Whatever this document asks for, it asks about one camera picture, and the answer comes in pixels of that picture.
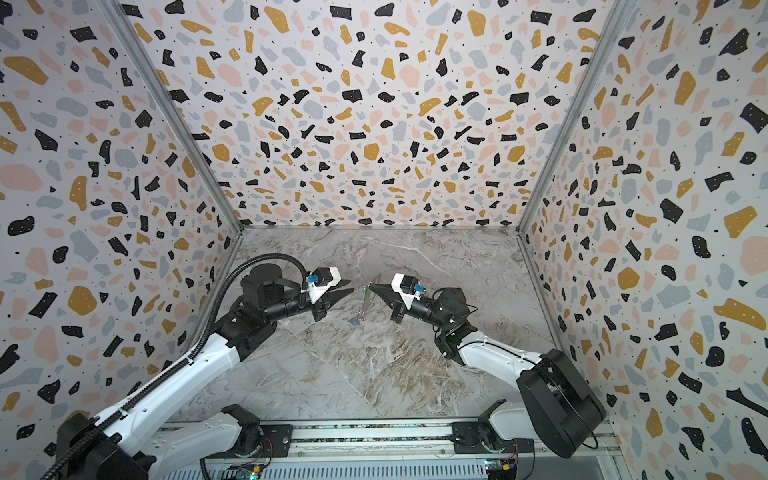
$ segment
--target pink speck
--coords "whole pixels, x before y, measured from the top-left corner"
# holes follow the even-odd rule
[[[23,164],[1,166],[0,184],[11,190],[26,192],[34,192],[43,186],[35,171]]]
[[[233,66],[226,63],[219,64],[216,72],[222,77],[226,83],[232,85],[235,88],[243,86],[243,82],[240,80],[240,72]]]
[[[48,260],[45,250],[40,247],[32,247],[26,260],[27,268],[40,275],[48,275]]]
[[[26,340],[32,336],[32,329],[12,326],[11,328],[8,329],[8,334],[14,340]]]
[[[56,346],[56,330],[50,326],[44,326],[38,338],[35,340],[35,346],[33,347],[35,355],[39,358],[46,359],[48,363],[53,363],[58,360],[58,348]]]

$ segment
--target wire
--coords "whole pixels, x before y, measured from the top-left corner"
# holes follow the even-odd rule
[[[205,467],[205,458],[200,459],[200,473],[203,474],[203,480],[211,480],[208,469]]]
[[[527,362],[531,363],[532,365],[537,365],[537,363],[536,363],[536,362],[533,362],[533,361],[531,361],[530,359],[527,359],[527,358],[525,358],[524,356],[518,355],[517,353],[515,353],[515,352],[512,352],[511,350],[509,350],[509,349],[506,349],[506,348],[504,348],[503,346],[500,346],[500,345],[496,345],[495,343],[486,342],[486,341],[484,341],[484,340],[475,340],[474,342],[465,343],[464,345],[462,345],[462,346],[460,346],[460,347],[458,348],[457,352],[458,352],[458,351],[461,351],[461,349],[463,349],[464,347],[466,347],[466,346],[469,346],[469,345],[472,345],[472,344],[475,344],[475,343],[483,343],[483,344],[485,344],[485,345],[494,346],[494,347],[496,347],[497,349],[500,349],[500,350],[504,350],[506,353],[509,353],[510,355],[513,355],[513,356],[516,356],[516,357],[518,357],[519,359],[523,359],[523,360],[525,360],[525,361],[527,361]],[[574,413],[575,413],[575,414],[576,414],[576,416],[579,418],[579,420],[581,420],[581,423],[583,423],[583,424],[584,424],[584,426],[585,426],[585,427],[587,427],[587,430],[589,430],[589,431],[590,431],[590,433],[592,434],[592,438],[594,439],[594,447],[593,447],[593,446],[589,446],[589,445],[585,445],[585,444],[584,444],[584,442],[582,442],[581,444],[582,444],[583,446],[587,447],[587,448],[588,448],[588,449],[590,449],[590,450],[598,450],[598,449],[600,448],[600,442],[598,442],[598,437],[597,437],[597,436],[595,436],[595,434],[594,434],[594,430],[592,430],[592,429],[590,428],[590,426],[589,426],[589,424],[587,423],[587,421],[586,421],[586,420],[584,420],[584,417],[582,417],[582,416],[581,416],[581,413],[579,413],[579,412],[578,412],[578,410],[576,409],[576,407],[574,407],[573,403],[571,403],[571,401],[570,401],[570,400],[568,400],[568,397],[567,397],[567,396],[565,396],[565,394],[563,393],[563,391],[560,389],[560,386],[559,386],[559,385],[558,385],[558,384],[557,384],[557,383],[556,383],[556,382],[555,382],[555,381],[552,379],[552,377],[550,377],[550,376],[549,376],[549,372],[547,371],[547,369],[546,369],[546,368],[543,368],[543,369],[541,369],[541,373],[543,373],[543,374],[544,374],[544,375],[547,377],[547,380],[549,380],[549,382],[550,382],[552,385],[554,385],[554,387],[555,387],[555,388],[558,390],[558,392],[560,392],[560,395],[563,397],[563,399],[564,399],[564,400],[565,400],[565,402],[568,404],[568,406],[570,406],[570,407],[571,407],[571,409],[574,411]]]
[[[523,480],[528,480],[528,477],[531,476],[534,468],[536,468],[536,447],[533,448],[533,463],[531,463],[531,471],[528,472],[528,474],[525,476],[525,478],[523,478]]]
[[[232,270],[232,272],[227,275],[227,278],[222,283],[219,292],[214,298],[214,304],[211,307],[210,313],[208,314],[208,320],[206,321],[203,335],[200,337],[200,340],[197,341],[197,344],[195,344],[192,350],[185,357],[179,359],[175,364],[165,369],[165,371],[163,371],[160,375],[153,378],[148,384],[144,385],[142,389],[136,391],[136,393],[133,394],[133,396],[125,404],[123,404],[119,410],[108,416],[102,423],[96,425],[93,430],[78,440],[77,443],[71,446],[69,450],[64,452],[61,458],[55,464],[53,464],[43,474],[42,477],[40,477],[40,480],[54,480],[54,478],[56,478],[56,474],[61,471],[70,462],[70,460],[72,460],[73,457],[82,453],[96,438],[98,438],[99,434],[104,432],[104,430],[106,430],[117,420],[121,419],[123,414],[134,408],[144,397],[149,395],[150,392],[155,390],[161,383],[168,380],[173,374],[183,369],[185,366],[190,365],[191,360],[194,360],[194,358],[200,354],[208,339],[213,334],[214,324],[216,323],[216,316],[219,313],[219,308],[221,307],[221,302],[224,299],[224,294],[227,293],[230,285],[243,271],[245,271],[246,268],[254,265],[255,263],[263,262],[264,260],[285,260],[287,262],[291,262],[301,272],[302,281],[304,281],[307,275],[309,275],[309,272],[306,268],[304,268],[304,265],[300,261],[284,253],[265,253],[263,255],[258,255],[246,260],[235,270]],[[302,292],[299,298],[299,303],[302,308],[305,302],[306,292]]]

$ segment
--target marble floor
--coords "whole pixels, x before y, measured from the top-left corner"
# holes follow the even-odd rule
[[[522,349],[553,347],[513,230],[246,230],[234,265],[269,252],[292,255],[310,271],[337,266],[356,290],[322,322],[311,313],[281,320],[254,354],[172,421],[205,419],[232,403],[263,419],[361,419],[476,416],[497,399],[520,401],[516,388],[445,361],[430,325],[410,317],[397,325],[378,298],[353,325],[362,285],[379,274],[379,283],[398,272],[416,276],[427,294],[459,286],[479,307],[469,320],[481,331]],[[299,280],[295,267],[281,266],[286,278]],[[222,310],[241,292],[238,280]]]

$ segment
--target robotic arm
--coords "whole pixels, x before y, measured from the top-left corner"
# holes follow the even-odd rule
[[[570,458],[605,419],[600,400],[563,352],[526,352],[479,332],[468,321],[472,311],[462,289],[441,288],[435,291],[439,296],[429,298],[416,278],[402,273],[389,285],[370,289],[389,305],[396,323],[408,315],[437,328],[435,345],[446,359],[485,370],[520,390],[525,408],[500,400],[480,415],[478,433],[489,451],[514,438],[539,438]]]
[[[290,261],[301,271],[301,284],[283,278],[279,266],[264,260]],[[243,295],[216,320],[228,286],[256,263],[240,282]],[[157,430],[211,380],[253,353],[275,332],[277,320],[307,311],[316,322],[322,320],[353,291],[340,290],[347,284],[334,266],[310,274],[298,260],[280,253],[248,260],[224,281],[203,338],[190,352],[94,418],[77,414],[64,422],[58,431],[57,462],[42,478],[57,478],[57,471],[67,479],[162,478],[218,452],[259,455],[266,448],[260,420],[239,405],[183,429]]]

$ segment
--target gray speck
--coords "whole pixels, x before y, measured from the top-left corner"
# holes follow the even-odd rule
[[[132,366],[130,363],[128,363],[126,366],[118,370],[118,378],[121,380],[125,380],[129,376],[133,375],[134,373],[139,371],[139,367]]]
[[[291,60],[291,63],[293,63],[297,67],[303,67],[306,65],[306,60],[304,60],[304,57],[301,56],[298,50],[296,50],[294,47],[285,47],[283,49],[283,55],[287,56],[288,59]]]
[[[61,205],[64,204],[64,201],[61,198],[51,197],[50,195],[43,195],[42,197],[38,198],[37,203],[35,203],[36,207],[42,207],[42,208],[59,208]]]
[[[761,387],[759,384],[744,382],[744,385],[746,385],[746,387],[750,389],[757,398],[763,400],[764,402],[768,402],[768,393],[766,393],[765,390],[763,390],[763,387]]]
[[[509,50],[509,53],[511,53],[512,56],[517,59],[518,65],[520,65],[523,62],[524,51],[525,51],[525,47],[519,40],[515,40],[512,42],[512,48]]]
[[[194,43],[193,39],[187,37],[185,34],[183,34],[181,32],[178,32],[176,34],[176,39],[178,41],[180,41],[181,43],[183,43],[185,47],[188,46],[189,44],[193,44]]]
[[[472,63],[475,64],[475,68],[487,68],[488,60],[485,59],[485,55],[480,50],[472,50],[467,54]]]
[[[667,431],[671,434],[675,434],[680,430],[680,426],[669,415],[664,420],[664,426],[667,427]]]
[[[75,15],[84,15],[88,13],[88,2],[86,0],[73,0],[72,13]]]
[[[0,390],[7,389],[11,386],[19,385],[37,385],[40,383],[40,375],[43,373],[43,369],[29,368],[24,372],[19,373],[16,378],[10,379],[7,382],[0,383]]]
[[[128,308],[128,302],[117,296],[114,298],[114,306],[119,311],[124,312]]]
[[[629,381],[632,382],[633,385],[646,385],[645,378],[639,373],[637,373],[637,370],[632,368],[629,365],[624,365],[624,371],[627,373],[627,378],[629,378]]]
[[[16,35],[13,35],[4,27],[0,27],[0,43],[11,50],[18,50],[22,46],[22,43],[16,38]]]
[[[665,55],[661,58],[657,58],[656,60],[649,61],[648,73],[652,75],[660,74],[667,68],[667,65],[669,65],[670,62],[673,60],[674,60],[674,53],[670,53],[669,55]]]
[[[649,125],[652,121],[654,121],[654,113],[650,109],[650,105],[646,104],[643,111],[643,125]]]
[[[480,121],[485,116],[485,107],[479,101],[473,102],[467,107],[467,114],[474,121]]]
[[[76,230],[69,236],[72,241],[72,252],[82,257],[86,262],[91,262],[98,255],[98,248],[85,236],[82,230]]]
[[[536,92],[536,98],[544,97],[546,94],[549,94],[549,82],[548,81],[544,82],[544,84],[541,86],[541,88],[538,89],[538,91]]]
[[[331,37],[329,37],[328,35],[323,37],[323,48],[325,48],[328,53],[333,55],[333,57],[336,59],[336,61],[340,61],[341,60],[341,55],[339,55],[339,44],[334,42],[333,39]]]
[[[246,103],[246,99],[243,95],[240,94],[239,91],[231,91],[230,96],[235,99],[235,101],[239,104]]]
[[[696,140],[694,144],[696,147],[696,160],[694,165],[700,165],[704,161],[704,155],[712,151],[712,131],[706,131],[704,134]]]
[[[88,114],[88,107],[69,97],[61,97],[56,101],[56,109],[66,111],[75,117],[84,117]]]
[[[313,100],[305,101],[304,106],[302,107],[302,110],[310,114],[312,118],[316,118],[318,120],[323,118],[323,107],[321,107],[320,104],[317,103],[316,101],[313,101]]]
[[[191,80],[190,84],[191,84],[190,91],[192,92],[192,95],[197,96],[200,94],[200,92],[203,91],[203,86],[197,83],[197,81],[194,78]],[[256,87],[259,86],[259,79],[256,77],[252,77],[248,81],[248,85],[250,86],[251,91],[256,91]]]
[[[101,70],[97,70],[93,67],[85,67],[85,73],[88,75],[88,78],[91,79],[92,82],[99,85],[104,85],[106,88],[112,89],[112,84],[107,81],[106,78],[104,78],[104,72]]]
[[[404,141],[406,139],[406,123],[401,120],[392,129],[392,139],[394,141]]]
[[[621,182],[621,201],[624,205],[629,204],[637,196],[637,185],[635,185],[634,179],[625,178]]]
[[[458,53],[453,48],[449,48],[448,53],[451,55],[451,61],[453,63],[457,64],[462,60],[462,54]]]
[[[699,232],[707,231],[707,225],[710,222],[710,217],[710,214],[706,214],[698,218],[689,218],[685,227]]]
[[[656,192],[659,194],[668,194],[672,190],[672,180],[659,180],[656,182]]]
[[[98,263],[94,265],[94,270],[96,270],[103,276],[109,275],[109,266],[106,263]]]
[[[632,444],[632,451],[634,452],[635,456],[640,457],[640,454],[643,452],[643,438],[640,436],[640,433],[635,427],[632,427],[632,437],[630,439],[630,443]]]
[[[245,12],[243,11],[243,0],[235,0],[233,4],[224,10],[222,15],[224,21],[229,23],[240,23],[245,18]]]
[[[717,275],[717,284],[723,290],[730,290],[730,286],[733,285],[733,278],[735,273],[733,269],[727,263],[720,264],[720,273]]]
[[[389,40],[384,38],[383,35],[379,34],[375,37],[376,43],[379,44],[379,47],[383,47],[384,45],[390,45]]]
[[[715,324],[712,321],[712,317],[709,315],[701,316],[701,326],[704,330],[704,336],[707,338],[707,342],[711,342],[715,339]]]
[[[67,413],[69,406],[66,403],[58,403],[51,407],[51,420],[60,419]]]
[[[114,152],[114,162],[117,164],[117,166],[123,168],[134,168],[139,165],[134,152],[132,150],[128,150],[127,148],[118,148]]]
[[[725,417],[720,427],[712,434],[710,439],[720,448],[722,453],[728,453],[733,448],[733,440],[730,437],[730,418]]]
[[[24,272],[11,272],[11,278],[7,279],[6,283],[12,283],[14,285],[21,285],[27,281],[27,274]]]
[[[238,141],[250,141],[250,132],[248,131],[248,124],[244,121],[238,121],[235,125],[235,134]]]
[[[656,297],[659,299],[661,306],[667,309],[688,300],[690,298],[690,290],[685,285],[667,285]]]
[[[739,199],[741,198],[741,195],[737,194],[733,190],[728,192],[728,194],[725,196],[725,201],[728,202],[729,205],[735,204]]]
[[[659,121],[656,122],[656,125],[656,142],[662,147],[665,147],[667,145],[667,141],[670,138],[670,129],[672,125],[666,118],[659,118]]]
[[[706,75],[712,70],[712,67],[715,66],[715,58],[717,57],[712,55],[711,57],[701,59],[701,63],[699,63],[699,75]]]
[[[48,175],[51,175],[54,180],[61,181],[61,168],[59,168],[58,163],[49,160],[45,165],[45,171],[47,171]]]
[[[366,90],[366,93],[368,93],[368,95],[373,95],[377,91],[379,91],[379,84],[376,83],[376,79],[375,78],[371,78],[371,85],[368,86],[368,89]]]
[[[440,8],[427,15],[427,25],[436,27],[445,23],[448,13],[451,11],[451,4],[444,3]]]

